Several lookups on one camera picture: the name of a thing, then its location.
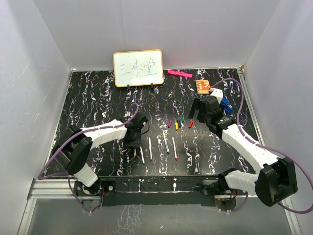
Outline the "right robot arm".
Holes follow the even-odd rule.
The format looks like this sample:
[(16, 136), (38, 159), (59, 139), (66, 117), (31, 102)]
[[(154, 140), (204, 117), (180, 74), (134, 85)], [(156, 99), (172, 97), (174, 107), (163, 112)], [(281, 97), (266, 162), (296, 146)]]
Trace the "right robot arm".
[(288, 158), (280, 158), (249, 141), (249, 135), (238, 126), (234, 118), (224, 115), (223, 105), (214, 96), (194, 99), (189, 118), (204, 123), (210, 132), (230, 144), (253, 167), (254, 173), (234, 168), (218, 175), (210, 186), (223, 194), (239, 189), (257, 195), (266, 206), (273, 206), (298, 191), (295, 166)]

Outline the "white pen purple tip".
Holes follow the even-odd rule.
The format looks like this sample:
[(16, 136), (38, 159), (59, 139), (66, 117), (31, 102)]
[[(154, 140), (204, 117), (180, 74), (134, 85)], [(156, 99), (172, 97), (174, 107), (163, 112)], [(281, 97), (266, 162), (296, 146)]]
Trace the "white pen purple tip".
[(151, 142), (151, 137), (148, 137), (149, 141), (149, 154), (150, 154), (150, 161), (153, 160), (153, 155), (152, 155), (152, 142)]

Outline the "white pen green tip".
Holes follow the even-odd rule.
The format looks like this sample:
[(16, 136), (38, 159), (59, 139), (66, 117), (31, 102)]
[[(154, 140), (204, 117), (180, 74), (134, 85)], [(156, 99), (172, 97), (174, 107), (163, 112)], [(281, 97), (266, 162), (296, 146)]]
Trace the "white pen green tip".
[(140, 149), (140, 155), (141, 155), (142, 164), (145, 165), (145, 159), (144, 159), (144, 154), (143, 154), (142, 146), (140, 146), (139, 149)]

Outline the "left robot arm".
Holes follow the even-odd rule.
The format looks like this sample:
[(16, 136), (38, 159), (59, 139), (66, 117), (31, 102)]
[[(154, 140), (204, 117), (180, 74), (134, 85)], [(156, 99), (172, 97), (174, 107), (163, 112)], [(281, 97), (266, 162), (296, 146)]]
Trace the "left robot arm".
[(98, 176), (87, 164), (92, 149), (107, 142), (122, 140), (124, 148), (139, 149), (141, 129), (149, 126), (148, 119), (141, 113), (133, 118), (114, 119), (109, 123), (90, 128), (77, 128), (71, 125), (55, 144), (52, 155), (68, 175), (76, 177), (90, 195), (100, 192)]

